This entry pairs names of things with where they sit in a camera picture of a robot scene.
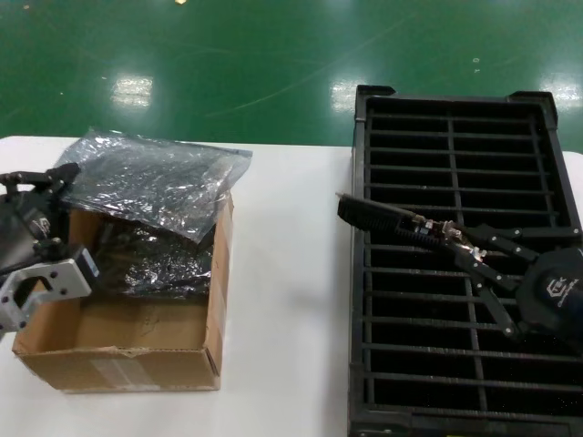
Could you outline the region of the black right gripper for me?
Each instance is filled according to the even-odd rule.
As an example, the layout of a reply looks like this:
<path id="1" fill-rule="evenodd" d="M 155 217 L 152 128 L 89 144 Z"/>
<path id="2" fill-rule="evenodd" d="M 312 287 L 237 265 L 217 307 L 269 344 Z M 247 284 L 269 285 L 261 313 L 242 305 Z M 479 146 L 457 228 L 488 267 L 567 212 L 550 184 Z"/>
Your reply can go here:
<path id="1" fill-rule="evenodd" d="M 568 245 L 537 252 L 530 243 Z M 578 228 L 496 229 L 487 224 L 465 227 L 448 223 L 448 248 L 465 271 L 504 335 L 518 341 L 522 331 L 494 292 L 515 292 L 518 283 L 484 263 L 489 252 L 501 252 L 534 263 L 521 283 L 521 319 L 531 329 L 551 334 L 582 352 L 582 231 Z"/>

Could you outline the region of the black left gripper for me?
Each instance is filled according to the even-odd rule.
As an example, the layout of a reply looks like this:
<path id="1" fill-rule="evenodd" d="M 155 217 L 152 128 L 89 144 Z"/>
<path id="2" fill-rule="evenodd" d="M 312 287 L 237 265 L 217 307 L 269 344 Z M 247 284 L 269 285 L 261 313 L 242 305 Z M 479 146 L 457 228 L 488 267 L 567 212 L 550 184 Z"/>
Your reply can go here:
<path id="1" fill-rule="evenodd" d="M 61 197 L 73 184 L 80 167 L 66 163 L 45 173 L 1 175 L 1 275 L 42 262 L 62 259 L 62 240 L 54 232 L 60 218 Z M 35 189 L 19 191 L 19 185 Z"/>

